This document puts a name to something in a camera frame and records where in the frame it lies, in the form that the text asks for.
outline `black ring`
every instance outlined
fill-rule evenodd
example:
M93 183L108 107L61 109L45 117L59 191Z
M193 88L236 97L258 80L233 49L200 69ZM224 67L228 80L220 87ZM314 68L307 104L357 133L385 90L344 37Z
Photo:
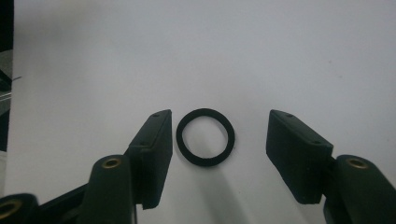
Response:
M222 124L222 126L224 126L228 134L227 147L218 156L213 158L201 158L195 156L189 151L189 149L184 144L183 130L186 128L187 124L189 124L193 119L196 119L201 116L216 119L218 122ZM183 156L192 164L199 166L215 166L221 163L222 161L224 161L225 159L227 159L231 151L233 151L233 144L235 143L235 132L233 131L233 125L231 125L230 121L228 121L227 118L225 118L218 111L213 109L202 108L191 111L180 121L176 130L176 140L181 154L183 154Z

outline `black mechanical part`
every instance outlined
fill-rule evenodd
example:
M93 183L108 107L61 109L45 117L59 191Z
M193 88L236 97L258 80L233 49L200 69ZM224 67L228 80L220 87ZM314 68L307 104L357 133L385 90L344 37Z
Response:
M292 114L272 110L266 152L299 203L326 196L329 224L396 223L396 190L366 159L332 158L332 144Z
M78 224L135 224L131 188L131 167L126 156L108 156L97 161L85 189Z
M14 194L0 199L0 223L36 224L37 199L31 194Z
M113 157L120 159L120 167L117 166L120 169L114 167L111 170L113 172L112 176L107 175L107 172L98 167L98 164L103 164L99 161L92 168L92 176L88 185L83 185L40 206L36 205L34 195L7 196L0 199L0 223L75 224L80 217L82 218L80 222L91 223L91 221L85 222L84 220L87 220L85 218L90 216L86 214L93 214L93 210L95 210L95 216L101 214L100 217L102 218L106 218L105 213L113 214L112 216L115 217L115 214L119 211L126 212L126 209L122 207L126 205L131 207L129 203L124 201L129 198L127 195L131 195L132 202L132 210L129 213L132 217L135 217L136 204L141 203L144 209L154 208L159 204L172 153L172 112L164 110L148 117L123 156L112 156L100 160L110 160L105 165L106 168L110 168L118 164L117 160L111 160ZM14 199L21 199L22 206L16 206L16 209L9 204L1 205L3 202ZM10 208L15 211L6 217L1 217ZM132 223L136 223L135 218L131 220Z
M228 142L227 146L222 151L218 156L213 157L213 158L201 158L198 157L194 154L192 154L189 149L186 147L186 144L184 143L183 140L183 130L186 128L186 126L194 119L198 117L210 117L212 119L216 119L219 123L221 123L225 130L227 131L228 134ZM225 159L228 158L230 153L233 151L233 145L235 143L235 132L233 130L233 125L230 123L230 121L227 120L226 117L224 117L220 112L213 110L213 109L207 109L207 108L201 108L197 110L191 111L189 114L187 114L178 124L177 126L177 131L176 131L176 140L177 140L177 145L178 148L180 149L181 154L192 164L198 165L198 166L215 166L224 161Z

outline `ring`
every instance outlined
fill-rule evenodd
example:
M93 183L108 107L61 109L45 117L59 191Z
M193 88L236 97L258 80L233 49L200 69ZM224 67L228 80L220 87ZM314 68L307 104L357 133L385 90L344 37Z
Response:
M228 134L228 142L227 146L222 151L218 156L213 157L213 158L201 158L198 157L194 154L192 154L189 149L186 147L186 144L184 143L183 139L183 131L186 128L187 124L189 124L193 119L196 119L198 117L210 117L212 119L217 120L222 124L222 126L225 128ZM177 130L176 130L176 140L177 140L177 145L178 148L180 149L181 154L192 164L198 165L198 166L215 166L227 159L227 157L230 155L231 151L233 151L233 145L235 143L235 132L233 130L233 125L231 125L230 121L227 120L222 114L220 114L218 111L213 110L213 109L207 109L207 108L202 108L202 109L197 109L191 111L188 115L186 115L180 123L177 125Z

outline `rubber o-ring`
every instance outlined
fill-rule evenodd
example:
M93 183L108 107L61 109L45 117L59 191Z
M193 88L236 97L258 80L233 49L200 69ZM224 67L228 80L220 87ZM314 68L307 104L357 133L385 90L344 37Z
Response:
M201 158L194 154L192 154L189 149L186 147L183 139L183 131L186 128L187 124L189 124L193 119L198 117L210 117L212 119L216 119L218 122L222 124L228 134L228 142L227 146L218 156L213 158ZM192 164L198 166L215 166L227 159L230 153L233 151L233 145L235 143L235 132L233 130L233 125L231 125L230 121L227 120L220 112L208 109L201 108L197 110L191 111L188 115L186 115L180 123L177 125L176 130L176 140L178 148L180 149L181 154Z

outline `white table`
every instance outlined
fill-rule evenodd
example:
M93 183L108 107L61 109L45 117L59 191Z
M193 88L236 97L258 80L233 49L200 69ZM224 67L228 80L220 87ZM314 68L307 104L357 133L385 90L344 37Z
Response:
M6 194L47 202L122 154L148 115L172 109L175 131L209 107L235 128L231 157L202 169L175 141L160 206L139 210L139 223L324 223L322 205L297 204L265 155L269 111L294 114L334 157L366 158L395 186L395 11L392 1L16 0ZM186 135L197 154L225 144L209 119Z

